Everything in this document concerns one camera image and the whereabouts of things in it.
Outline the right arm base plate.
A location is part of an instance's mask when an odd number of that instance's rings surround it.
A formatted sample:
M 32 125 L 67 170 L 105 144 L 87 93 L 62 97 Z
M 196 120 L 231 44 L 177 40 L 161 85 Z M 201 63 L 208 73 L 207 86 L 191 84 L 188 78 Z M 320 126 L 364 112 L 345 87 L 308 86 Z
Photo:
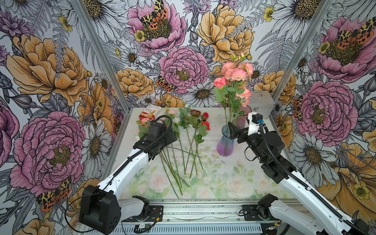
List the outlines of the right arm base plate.
M 278 198 L 274 195 L 267 194 L 257 204 L 242 205 L 241 213 L 245 221 L 268 221 L 278 220 L 271 214 L 270 208 L 274 201 Z

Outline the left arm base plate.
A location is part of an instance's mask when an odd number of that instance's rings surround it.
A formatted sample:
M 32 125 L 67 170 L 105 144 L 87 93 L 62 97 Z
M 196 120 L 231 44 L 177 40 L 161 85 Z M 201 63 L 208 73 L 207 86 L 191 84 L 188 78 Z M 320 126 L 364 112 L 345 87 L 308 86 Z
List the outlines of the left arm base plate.
M 153 222 L 161 221 L 164 206 L 151 205 L 150 201 L 141 196 L 133 196 L 119 203 L 121 207 L 121 222 Z

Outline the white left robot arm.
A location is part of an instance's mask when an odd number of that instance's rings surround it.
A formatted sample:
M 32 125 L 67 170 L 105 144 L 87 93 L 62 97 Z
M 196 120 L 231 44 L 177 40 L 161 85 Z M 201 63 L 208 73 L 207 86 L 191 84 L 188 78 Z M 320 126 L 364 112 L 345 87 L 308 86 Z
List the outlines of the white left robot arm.
M 171 121 L 165 124 L 163 121 L 153 120 L 149 133 L 134 144 L 122 165 L 97 186 L 89 185 L 84 189 L 79 222 L 108 235 L 119 222 L 129 218 L 141 221 L 148 219 L 150 202 L 147 199 L 133 196 L 120 203 L 120 196 L 139 170 L 176 140 Z

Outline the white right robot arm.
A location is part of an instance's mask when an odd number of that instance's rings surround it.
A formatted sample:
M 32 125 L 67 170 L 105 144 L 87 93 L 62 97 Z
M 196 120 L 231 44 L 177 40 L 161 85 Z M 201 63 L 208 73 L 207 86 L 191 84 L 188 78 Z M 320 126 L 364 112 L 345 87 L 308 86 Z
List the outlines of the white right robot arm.
M 250 122 L 249 127 L 239 129 L 228 124 L 230 138 L 247 143 L 264 173 L 275 183 L 290 192 L 309 212 L 310 216 L 288 206 L 276 196 L 268 194 L 258 202 L 261 219 L 276 218 L 306 235 L 366 235 L 369 227 L 361 219 L 353 219 L 340 211 L 322 196 L 281 155 L 285 144 L 275 131 L 268 131 L 262 120 Z

